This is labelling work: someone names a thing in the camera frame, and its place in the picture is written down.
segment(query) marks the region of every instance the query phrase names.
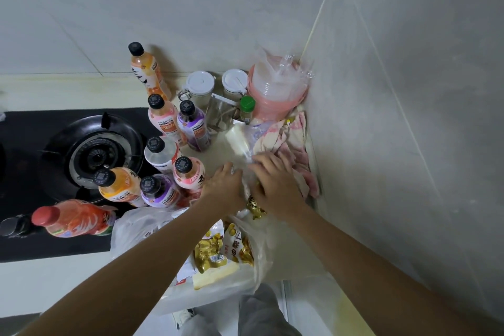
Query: gas stove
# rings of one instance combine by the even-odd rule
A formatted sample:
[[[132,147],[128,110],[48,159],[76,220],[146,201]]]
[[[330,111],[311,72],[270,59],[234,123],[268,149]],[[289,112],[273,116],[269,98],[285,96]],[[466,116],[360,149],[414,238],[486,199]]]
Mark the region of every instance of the gas stove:
[[[0,263],[110,250],[110,236],[57,238],[30,216],[76,198],[116,206],[120,217],[133,207],[104,200],[92,175],[118,166],[155,174],[143,157],[154,135],[160,132],[147,108],[7,112],[0,122]]]

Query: gray pants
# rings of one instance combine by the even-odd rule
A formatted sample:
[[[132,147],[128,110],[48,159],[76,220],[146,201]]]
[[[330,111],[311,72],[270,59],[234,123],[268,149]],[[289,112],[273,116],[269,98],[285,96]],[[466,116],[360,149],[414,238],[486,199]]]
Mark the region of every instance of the gray pants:
[[[301,336],[291,326],[278,308],[275,293],[266,284],[261,284],[254,295],[240,299],[238,336]],[[196,315],[182,327],[181,336],[221,336],[217,328]]]

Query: sneaker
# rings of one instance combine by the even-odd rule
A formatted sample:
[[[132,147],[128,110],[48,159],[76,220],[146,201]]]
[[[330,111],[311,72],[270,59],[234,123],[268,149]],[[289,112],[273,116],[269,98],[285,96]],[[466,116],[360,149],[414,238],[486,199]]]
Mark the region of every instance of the sneaker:
[[[175,324],[177,326],[177,329],[180,330],[184,324],[186,324],[187,320],[192,318],[195,313],[192,308],[189,309],[184,309],[182,311],[174,312],[173,314],[173,320],[175,320]]]

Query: green bottle cap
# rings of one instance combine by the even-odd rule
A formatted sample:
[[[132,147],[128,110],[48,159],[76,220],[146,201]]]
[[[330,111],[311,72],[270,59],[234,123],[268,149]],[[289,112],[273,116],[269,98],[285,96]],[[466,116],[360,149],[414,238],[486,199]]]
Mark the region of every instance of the green bottle cap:
[[[254,110],[255,100],[251,96],[243,96],[240,100],[240,109],[244,113],[250,113]]]

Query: person's left hand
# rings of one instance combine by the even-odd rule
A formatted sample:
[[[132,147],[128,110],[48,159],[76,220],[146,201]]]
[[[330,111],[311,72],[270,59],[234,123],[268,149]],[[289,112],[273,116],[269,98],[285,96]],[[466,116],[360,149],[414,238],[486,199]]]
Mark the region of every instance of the person's left hand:
[[[231,174],[232,162],[226,162],[217,169],[214,176],[203,184],[202,200],[215,207],[221,215],[235,214],[246,206],[245,198],[241,193],[242,169],[237,169]]]

